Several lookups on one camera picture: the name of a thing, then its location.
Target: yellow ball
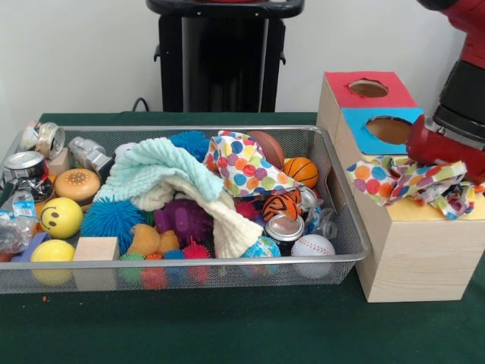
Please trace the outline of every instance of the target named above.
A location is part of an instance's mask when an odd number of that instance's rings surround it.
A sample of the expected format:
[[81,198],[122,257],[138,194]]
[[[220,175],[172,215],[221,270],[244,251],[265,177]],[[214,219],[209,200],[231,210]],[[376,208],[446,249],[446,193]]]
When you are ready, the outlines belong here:
[[47,240],[30,257],[31,262],[69,262],[74,258],[74,247],[63,240]]
[[67,239],[79,231],[83,210],[72,199],[59,197],[44,205],[39,220],[42,229],[51,237]]
[[[69,262],[74,258],[74,247],[63,240],[47,240],[30,257],[31,262]],[[72,278],[70,269],[33,269],[33,276],[47,286],[58,286]]]

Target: red square lid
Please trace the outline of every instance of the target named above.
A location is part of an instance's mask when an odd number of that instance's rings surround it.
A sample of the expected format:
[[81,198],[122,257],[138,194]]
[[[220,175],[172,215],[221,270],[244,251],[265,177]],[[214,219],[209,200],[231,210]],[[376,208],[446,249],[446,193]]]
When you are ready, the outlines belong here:
[[325,72],[340,108],[416,108],[394,72]]

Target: round hole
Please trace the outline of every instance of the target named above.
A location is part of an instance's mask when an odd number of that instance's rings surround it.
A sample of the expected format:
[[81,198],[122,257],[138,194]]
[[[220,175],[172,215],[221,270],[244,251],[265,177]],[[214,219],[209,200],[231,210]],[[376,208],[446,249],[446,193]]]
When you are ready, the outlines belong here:
[[384,97],[389,94],[389,90],[379,81],[358,80],[349,85],[351,91],[364,97]]
[[367,122],[367,129],[376,138],[397,146],[408,142],[411,128],[411,123],[392,116],[379,116]]

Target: colorful polka dot scarf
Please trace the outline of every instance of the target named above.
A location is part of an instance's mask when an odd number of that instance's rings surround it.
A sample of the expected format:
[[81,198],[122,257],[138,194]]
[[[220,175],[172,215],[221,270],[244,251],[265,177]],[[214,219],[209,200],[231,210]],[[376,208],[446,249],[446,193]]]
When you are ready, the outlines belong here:
[[360,161],[347,169],[355,187],[379,206],[411,197],[439,209],[450,220],[473,211],[475,193],[483,192],[483,185],[462,181],[466,173],[463,162],[422,167],[411,159],[389,156]]
[[219,172],[235,197],[284,193],[300,186],[267,162],[261,147],[243,133],[220,131],[211,138],[204,164]]

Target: green table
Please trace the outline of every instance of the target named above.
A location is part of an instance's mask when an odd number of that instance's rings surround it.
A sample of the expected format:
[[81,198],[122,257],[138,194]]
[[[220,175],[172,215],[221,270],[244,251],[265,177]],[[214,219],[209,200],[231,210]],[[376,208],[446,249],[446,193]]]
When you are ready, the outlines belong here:
[[[314,124],[315,114],[43,115],[75,124]],[[368,304],[340,286],[0,297],[5,363],[483,363],[485,261],[461,302]]]

